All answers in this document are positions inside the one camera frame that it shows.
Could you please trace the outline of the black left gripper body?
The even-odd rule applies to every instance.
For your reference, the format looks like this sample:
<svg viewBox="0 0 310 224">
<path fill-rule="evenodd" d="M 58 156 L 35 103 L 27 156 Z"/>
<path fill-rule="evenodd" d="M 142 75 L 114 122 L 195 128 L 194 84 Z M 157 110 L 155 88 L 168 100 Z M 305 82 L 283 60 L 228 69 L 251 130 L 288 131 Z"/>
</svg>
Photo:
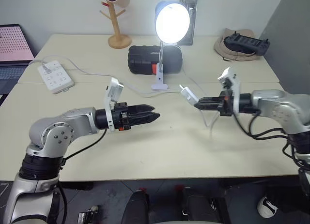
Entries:
<svg viewBox="0 0 310 224">
<path fill-rule="evenodd" d="M 115 103 L 111 111 L 114 128 L 119 131 L 131 129 L 130 115 L 126 102 Z"/>
</svg>

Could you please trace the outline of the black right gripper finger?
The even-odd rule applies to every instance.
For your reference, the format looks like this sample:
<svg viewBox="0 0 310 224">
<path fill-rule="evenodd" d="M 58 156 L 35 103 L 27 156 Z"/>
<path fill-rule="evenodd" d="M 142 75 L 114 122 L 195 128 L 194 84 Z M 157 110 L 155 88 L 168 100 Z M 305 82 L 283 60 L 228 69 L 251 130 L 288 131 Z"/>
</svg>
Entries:
<svg viewBox="0 0 310 224">
<path fill-rule="evenodd" d="M 206 104 L 201 104 L 201 103 L 196 103 L 194 104 L 194 107 L 202 110 L 202 111 L 218 111 L 218 103 L 206 103 Z"/>
<path fill-rule="evenodd" d="M 219 103 L 219 97 L 202 97 L 199 99 L 199 104 L 217 104 Z"/>
</svg>

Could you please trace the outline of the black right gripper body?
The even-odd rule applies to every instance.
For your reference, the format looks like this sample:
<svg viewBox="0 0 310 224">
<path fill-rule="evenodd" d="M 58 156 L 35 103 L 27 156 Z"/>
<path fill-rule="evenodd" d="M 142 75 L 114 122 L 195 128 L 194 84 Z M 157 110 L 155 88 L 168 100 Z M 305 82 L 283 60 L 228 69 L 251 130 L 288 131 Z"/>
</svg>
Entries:
<svg viewBox="0 0 310 224">
<path fill-rule="evenodd" d="M 233 92 L 232 90 L 222 90 L 218 97 L 219 104 L 217 110 L 220 116 L 231 117 L 233 115 Z"/>
</svg>

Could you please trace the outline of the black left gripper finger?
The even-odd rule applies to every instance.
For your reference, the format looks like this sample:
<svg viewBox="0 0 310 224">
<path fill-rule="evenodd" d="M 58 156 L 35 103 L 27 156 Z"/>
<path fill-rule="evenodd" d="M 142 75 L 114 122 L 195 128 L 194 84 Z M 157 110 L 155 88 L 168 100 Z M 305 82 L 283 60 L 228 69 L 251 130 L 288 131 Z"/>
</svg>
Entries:
<svg viewBox="0 0 310 224">
<path fill-rule="evenodd" d="M 151 105 L 131 105 L 128 106 L 129 113 L 145 113 L 145 112 L 152 112 L 155 108 Z"/>
<path fill-rule="evenodd" d="M 131 126 L 147 124 L 155 121 L 160 117 L 159 113 L 156 112 L 142 112 L 131 114 L 129 118 L 129 123 Z"/>
</svg>

